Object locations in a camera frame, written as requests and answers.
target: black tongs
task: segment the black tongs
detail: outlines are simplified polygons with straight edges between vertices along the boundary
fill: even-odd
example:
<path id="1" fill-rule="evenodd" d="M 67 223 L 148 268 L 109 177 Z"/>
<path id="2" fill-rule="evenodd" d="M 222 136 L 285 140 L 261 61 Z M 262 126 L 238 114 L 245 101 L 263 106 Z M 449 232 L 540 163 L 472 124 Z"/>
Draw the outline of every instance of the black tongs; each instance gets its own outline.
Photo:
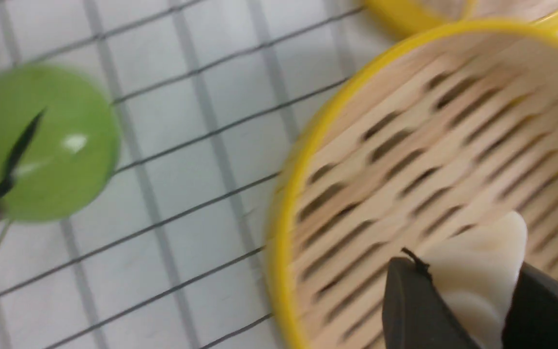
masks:
<path id="1" fill-rule="evenodd" d="M 389 263 L 383 305 L 387 348 L 480 349 L 440 298 L 428 265 L 409 255 Z M 505 349 L 558 349 L 558 281 L 525 263 L 511 304 Z"/>

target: white surface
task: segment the white surface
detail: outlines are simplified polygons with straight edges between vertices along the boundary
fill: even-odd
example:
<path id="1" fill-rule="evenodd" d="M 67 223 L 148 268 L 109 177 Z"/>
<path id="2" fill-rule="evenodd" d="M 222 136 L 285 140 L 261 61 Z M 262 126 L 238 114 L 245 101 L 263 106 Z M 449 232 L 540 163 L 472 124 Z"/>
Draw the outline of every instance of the white surface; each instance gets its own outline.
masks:
<path id="1" fill-rule="evenodd" d="M 108 86 L 119 166 L 138 164 L 65 224 L 11 230 L 0 349 L 282 349 L 261 280 L 269 175 L 292 128 L 389 47 L 357 2 L 0 2 L 0 70 L 44 57 Z"/>

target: green ball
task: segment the green ball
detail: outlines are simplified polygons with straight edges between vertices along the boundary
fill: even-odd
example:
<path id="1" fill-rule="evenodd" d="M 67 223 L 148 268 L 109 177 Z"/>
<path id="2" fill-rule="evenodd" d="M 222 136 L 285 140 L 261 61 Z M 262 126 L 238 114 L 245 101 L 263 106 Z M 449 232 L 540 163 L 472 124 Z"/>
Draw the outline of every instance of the green ball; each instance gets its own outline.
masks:
<path id="1" fill-rule="evenodd" d="M 119 148 L 111 105 L 86 78 L 48 65 L 0 75 L 4 217 L 50 221 L 80 210 L 109 181 Z"/>

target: bamboo steamer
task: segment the bamboo steamer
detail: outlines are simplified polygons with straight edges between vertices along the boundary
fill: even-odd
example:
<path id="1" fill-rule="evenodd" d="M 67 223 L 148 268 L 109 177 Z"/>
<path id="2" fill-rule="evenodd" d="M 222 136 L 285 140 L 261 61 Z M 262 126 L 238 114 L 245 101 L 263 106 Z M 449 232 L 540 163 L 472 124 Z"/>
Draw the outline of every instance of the bamboo steamer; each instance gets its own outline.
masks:
<path id="1" fill-rule="evenodd" d="M 292 349 L 384 348 L 386 266 L 518 210 L 527 262 L 558 279 L 558 37 L 459 22 L 352 78 L 275 193 L 268 287 Z"/>
<path id="2" fill-rule="evenodd" d="M 398 37 L 458 20 L 506 18 L 558 31 L 558 0 L 365 0 Z"/>

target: yellow rim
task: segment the yellow rim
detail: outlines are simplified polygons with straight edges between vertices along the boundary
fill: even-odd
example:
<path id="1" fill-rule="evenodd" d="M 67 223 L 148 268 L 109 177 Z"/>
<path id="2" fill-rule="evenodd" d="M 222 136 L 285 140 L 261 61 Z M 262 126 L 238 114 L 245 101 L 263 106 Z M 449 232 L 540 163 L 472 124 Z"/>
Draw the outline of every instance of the yellow rim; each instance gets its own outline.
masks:
<path id="1" fill-rule="evenodd" d="M 364 0 L 366 6 L 380 18 L 383 24 L 397 37 L 404 38 L 416 33 L 442 26 L 449 20 L 433 13 L 414 0 Z M 469 0 L 463 9 L 467 18 L 474 9 L 474 0 Z M 547 31 L 558 31 L 558 10 L 535 21 Z"/>
<path id="2" fill-rule="evenodd" d="M 558 49 L 558 36 L 534 26 L 507 20 L 479 20 L 457 22 L 421 33 L 392 47 L 359 73 L 332 98 L 310 122 L 301 139 L 294 145 L 279 178 L 274 202 L 271 205 L 268 230 L 268 291 L 279 327 L 290 349 L 310 349 L 303 327 L 297 316 L 297 300 L 293 296 L 295 283 L 290 274 L 292 263 L 291 231 L 294 210 L 303 186 L 310 159 L 323 140 L 330 124 L 352 96 L 380 69 L 413 49 L 439 38 L 465 32 L 513 33 L 540 40 Z"/>

